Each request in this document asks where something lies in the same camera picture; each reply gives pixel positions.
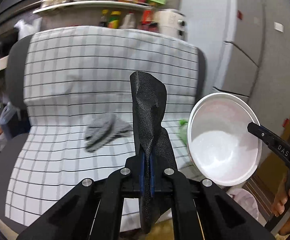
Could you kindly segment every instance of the person's hand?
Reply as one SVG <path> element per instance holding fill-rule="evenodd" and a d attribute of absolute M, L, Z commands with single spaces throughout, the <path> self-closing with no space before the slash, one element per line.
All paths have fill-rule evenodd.
<path fill-rule="evenodd" d="M 283 178 L 283 180 L 281 181 L 275 199 L 274 199 L 274 203 L 272 204 L 272 213 L 275 216 L 279 216 L 281 214 L 283 214 L 285 207 L 284 205 L 287 202 L 287 194 L 285 191 L 285 183 L 286 183 L 286 176 Z M 283 227 L 281 228 L 279 234 L 281 236 L 287 235 L 290 233 L 290 218 L 287 220 L 287 222 L 285 223 L 285 225 L 283 225 Z"/>

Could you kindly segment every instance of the white plastic bag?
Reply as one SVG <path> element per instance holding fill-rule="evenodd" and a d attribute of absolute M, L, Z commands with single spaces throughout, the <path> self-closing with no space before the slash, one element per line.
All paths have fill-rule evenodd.
<path fill-rule="evenodd" d="M 135 15 L 133 13 L 129 13 L 125 16 L 124 22 L 120 29 L 134 29 L 136 26 Z"/>
<path fill-rule="evenodd" d="M 227 194 L 258 221 L 258 207 L 254 196 L 243 188 L 230 189 Z"/>
<path fill-rule="evenodd" d="M 17 28 L 18 31 L 18 40 L 21 40 L 22 38 L 34 34 L 34 33 L 38 33 L 40 28 L 41 28 L 41 22 L 42 22 L 42 18 L 38 18 L 33 20 L 32 24 L 27 24 L 25 23 L 25 21 L 19 20 L 14 27 Z"/>

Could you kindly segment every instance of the plastic bag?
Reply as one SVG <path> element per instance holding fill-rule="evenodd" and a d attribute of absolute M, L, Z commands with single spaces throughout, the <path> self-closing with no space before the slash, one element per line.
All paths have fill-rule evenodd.
<path fill-rule="evenodd" d="M 258 206 L 254 196 L 243 188 L 230 189 L 227 194 L 258 221 Z"/>
<path fill-rule="evenodd" d="M 38 18 L 33 20 L 32 24 L 27 24 L 25 23 L 25 21 L 19 20 L 14 27 L 16 29 L 18 29 L 18 40 L 21 40 L 22 38 L 34 34 L 34 33 L 38 33 L 40 28 L 41 28 L 41 22 L 42 22 L 42 18 Z"/>
<path fill-rule="evenodd" d="M 187 145 L 187 120 L 180 120 L 180 128 L 178 130 L 178 137 Z"/>
<path fill-rule="evenodd" d="M 125 16 L 124 22 L 120 29 L 134 29 L 136 25 L 135 15 L 133 13 L 129 13 Z"/>

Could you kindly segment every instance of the screw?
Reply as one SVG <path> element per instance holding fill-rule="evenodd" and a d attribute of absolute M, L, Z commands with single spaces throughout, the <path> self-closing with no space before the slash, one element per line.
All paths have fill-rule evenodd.
<path fill-rule="evenodd" d="M 210 187 L 213 183 L 210 179 L 204 179 L 202 184 L 205 186 L 205 187 Z"/>
<path fill-rule="evenodd" d="M 123 175 L 128 175 L 131 172 L 131 170 L 129 168 L 122 168 L 121 169 L 121 173 Z"/>
<path fill-rule="evenodd" d="M 182 20 L 178 20 L 178 24 L 182 27 L 184 27 L 186 25 L 186 22 L 182 21 Z"/>
<path fill-rule="evenodd" d="M 82 181 L 83 186 L 88 187 L 93 183 L 93 181 L 91 179 L 84 179 Z"/>
<path fill-rule="evenodd" d="M 167 168 L 164 170 L 164 173 L 166 175 L 173 175 L 174 174 L 174 170 L 173 169 L 170 169 L 170 168 Z"/>

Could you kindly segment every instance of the refrigerator door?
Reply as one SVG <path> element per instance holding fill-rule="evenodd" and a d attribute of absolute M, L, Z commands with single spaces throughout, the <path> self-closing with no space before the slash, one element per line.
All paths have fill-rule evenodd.
<path fill-rule="evenodd" d="M 212 93 L 219 93 L 219 92 L 225 92 L 225 93 L 227 93 L 227 91 L 220 91 L 220 90 L 216 89 L 215 87 L 212 88 Z M 242 99 L 245 103 L 248 102 L 249 97 L 242 96 L 242 95 L 238 95 L 238 94 L 235 94 L 235 93 L 230 93 L 230 94 L 232 94 L 233 96 L 238 97 L 239 99 Z"/>
<path fill-rule="evenodd" d="M 237 0 L 236 33 L 230 29 L 225 41 L 235 44 L 258 66 L 263 39 L 263 8 L 261 0 Z"/>
<path fill-rule="evenodd" d="M 250 96 L 258 67 L 239 48 L 225 43 L 214 87 L 242 96 Z"/>

